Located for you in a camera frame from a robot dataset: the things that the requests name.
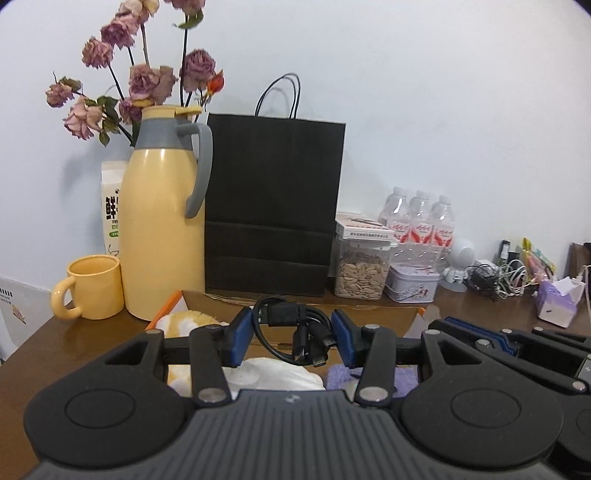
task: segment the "gray thermos handle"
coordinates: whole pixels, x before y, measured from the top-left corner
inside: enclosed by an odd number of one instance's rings
[[[212,173],[213,137],[211,129],[205,124],[185,124],[177,127],[177,135],[185,137],[197,134],[199,138],[199,153],[193,152],[197,158],[197,178],[193,192],[185,204],[185,217],[194,218],[198,213],[209,185],[209,177]]]

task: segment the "container of sunflower seeds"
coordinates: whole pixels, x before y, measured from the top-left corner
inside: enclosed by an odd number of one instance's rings
[[[394,232],[358,213],[336,215],[335,295],[347,299],[379,300],[397,242]]]

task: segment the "tin lid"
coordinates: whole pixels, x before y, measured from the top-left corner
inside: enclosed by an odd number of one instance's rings
[[[435,281],[439,279],[439,273],[429,265],[413,267],[411,265],[390,265],[390,270],[402,280],[427,280]]]
[[[395,241],[394,231],[360,213],[337,212],[336,233],[343,239]]]

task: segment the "black paper bag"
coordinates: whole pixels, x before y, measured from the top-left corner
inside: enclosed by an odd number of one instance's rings
[[[210,114],[208,288],[321,296],[345,125]]]

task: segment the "yellow mug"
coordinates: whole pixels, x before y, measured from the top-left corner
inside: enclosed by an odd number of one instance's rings
[[[66,269],[68,277],[51,293],[51,309],[64,320],[82,316],[102,320],[117,315],[125,305],[121,284],[121,263],[111,255],[89,255],[74,260]],[[64,305],[66,292],[72,292],[74,308]]]

